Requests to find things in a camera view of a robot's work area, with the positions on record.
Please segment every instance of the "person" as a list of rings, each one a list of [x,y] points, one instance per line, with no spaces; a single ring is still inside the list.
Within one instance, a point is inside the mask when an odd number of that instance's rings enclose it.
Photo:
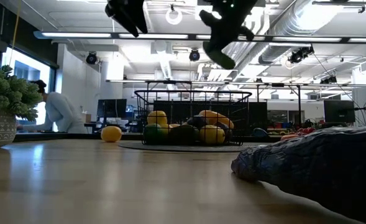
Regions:
[[[46,83],[42,80],[33,81],[37,84],[38,92],[42,94],[43,102],[46,103],[46,118],[44,124],[19,125],[17,130],[22,131],[47,131],[56,123],[58,131],[73,134],[87,134],[80,113],[75,110],[70,100],[57,92],[46,93]]]

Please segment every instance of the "white pillar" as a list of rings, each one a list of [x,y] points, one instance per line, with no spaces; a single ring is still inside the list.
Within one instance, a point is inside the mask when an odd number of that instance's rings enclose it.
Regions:
[[[123,79],[123,64],[122,69],[116,67],[115,69],[112,68],[110,72],[109,66],[112,62],[103,62],[101,64],[101,84],[100,84],[100,99],[121,99],[122,92],[123,92],[123,83],[111,83],[106,82],[107,79],[113,80],[122,80]]]

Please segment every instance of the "fluorescent light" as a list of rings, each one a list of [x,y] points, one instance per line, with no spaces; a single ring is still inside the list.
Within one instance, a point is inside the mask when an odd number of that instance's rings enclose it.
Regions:
[[[95,3],[107,3],[107,0],[57,0],[57,1],[74,1],[74,2],[95,2]]]
[[[232,82],[231,85],[264,85],[264,83],[254,83],[254,82]]]
[[[225,84],[226,82],[198,82],[193,81],[192,84]]]
[[[107,80],[107,81],[116,83],[145,83],[145,80]]]
[[[313,5],[318,5],[318,6],[364,6],[364,5],[366,5],[366,1],[351,1],[351,2],[313,1]]]
[[[244,40],[244,41],[246,41],[246,36],[240,35],[240,36],[238,36],[238,40]],[[265,37],[264,36],[255,36],[253,38],[253,41],[264,41],[264,40],[265,40]]]
[[[196,38],[199,40],[210,40],[210,35],[197,35]]]
[[[119,38],[135,38],[132,34],[119,34]],[[186,34],[140,34],[138,39],[188,39]]]
[[[71,32],[43,32],[44,37],[82,37],[82,38],[111,38],[109,33],[71,33]]]
[[[350,43],[366,43],[366,38],[351,38]]]
[[[301,44],[301,43],[270,43],[272,47],[311,47],[311,44]]]
[[[274,41],[292,41],[292,42],[340,42],[340,37],[274,37]]]

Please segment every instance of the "black wire basket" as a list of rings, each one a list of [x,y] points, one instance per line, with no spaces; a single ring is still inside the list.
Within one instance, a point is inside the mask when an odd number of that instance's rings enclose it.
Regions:
[[[143,144],[236,145],[247,135],[250,92],[137,90]]]

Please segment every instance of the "computer monitor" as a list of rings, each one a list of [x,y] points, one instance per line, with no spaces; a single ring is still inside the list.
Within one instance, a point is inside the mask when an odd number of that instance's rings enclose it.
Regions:
[[[249,102],[249,126],[267,129],[267,102]]]
[[[126,99],[98,100],[97,116],[100,118],[126,117]]]
[[[126,117],[127,99],[116,100],[116,113],[118,118]]]
[[[354,102],[347,100],[324,101],[325,122],[354,123]]]

